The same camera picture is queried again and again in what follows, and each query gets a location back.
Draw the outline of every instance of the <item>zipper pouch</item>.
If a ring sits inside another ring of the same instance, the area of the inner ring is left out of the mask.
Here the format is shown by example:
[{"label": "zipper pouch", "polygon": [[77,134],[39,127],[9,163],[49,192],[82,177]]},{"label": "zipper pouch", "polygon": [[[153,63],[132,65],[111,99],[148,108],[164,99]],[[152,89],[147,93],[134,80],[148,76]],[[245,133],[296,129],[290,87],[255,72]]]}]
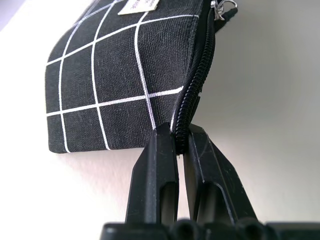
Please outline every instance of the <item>zipper pouch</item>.
[{"label": "zipper pouch", "polygon": [[169,122],[183,153],[226,2],[94,1],[46,64],[50,151],[141,148]]}]

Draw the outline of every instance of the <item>white background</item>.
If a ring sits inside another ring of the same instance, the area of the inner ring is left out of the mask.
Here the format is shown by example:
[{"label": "white background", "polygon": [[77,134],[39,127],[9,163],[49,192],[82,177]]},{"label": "white background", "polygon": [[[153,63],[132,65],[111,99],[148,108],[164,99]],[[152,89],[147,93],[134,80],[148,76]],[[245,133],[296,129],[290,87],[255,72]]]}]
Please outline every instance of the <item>white background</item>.
[{"label": "white background", "polygon": [[[235,166],[262,222],[320,221],[320,2],[237,2],[193,123]],[[103,223],[124,220],[141,149],[59,155],[47,144],[45,64],[89,3],[26,0],[0,31],[0,239],[98,239]]]}]

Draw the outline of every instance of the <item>fabric label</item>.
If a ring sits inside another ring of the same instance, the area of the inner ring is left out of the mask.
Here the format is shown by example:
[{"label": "fabric label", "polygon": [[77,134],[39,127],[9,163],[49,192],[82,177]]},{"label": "fabric label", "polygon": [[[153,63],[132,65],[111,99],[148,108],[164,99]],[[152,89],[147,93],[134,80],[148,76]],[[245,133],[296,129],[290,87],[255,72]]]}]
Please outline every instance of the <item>fabric label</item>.
[{"label": "fabric label", "polygon": [[143,13],[157,8],[160,0],[128,0],[118,15]]}]

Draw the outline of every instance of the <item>black zipper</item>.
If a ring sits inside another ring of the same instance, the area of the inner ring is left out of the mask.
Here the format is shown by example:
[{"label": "black zipper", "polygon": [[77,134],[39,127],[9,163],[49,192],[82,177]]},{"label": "black zipper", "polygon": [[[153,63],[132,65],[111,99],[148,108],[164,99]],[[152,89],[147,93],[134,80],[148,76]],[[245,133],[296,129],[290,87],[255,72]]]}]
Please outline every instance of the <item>black zipper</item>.
[{"label": "black zipper", "polygon": [[187,87],[180,95],[173,122],[177,154],[183,154],[188,148],[189,125],[214,57],[216,45],[214,20],[215,10],[211,8],[210,1],[205,0],[196,30],[194,56],[187,77]]}]

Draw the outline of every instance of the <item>metal zipper slider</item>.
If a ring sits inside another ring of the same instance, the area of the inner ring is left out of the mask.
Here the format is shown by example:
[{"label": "metal zipper slider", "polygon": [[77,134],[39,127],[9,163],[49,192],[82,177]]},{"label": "metal zipper slider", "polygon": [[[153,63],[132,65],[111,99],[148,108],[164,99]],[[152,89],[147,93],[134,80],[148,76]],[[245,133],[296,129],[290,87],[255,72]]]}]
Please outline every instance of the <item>metal zipper slider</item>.
[{"label": "metal zipper slider", "polygon": [[211,8],[214,9],[214,15],[215,15],[214,20],[222,20],[222,21],[225,20],[222,17],[222,14],[225,11],[225,8],[224,8],[225,3],[232,3],[235,8],[238,7],[237,3],[233,0],[222,0],[220,3],[218,3],[217,0],[211,1]]}]

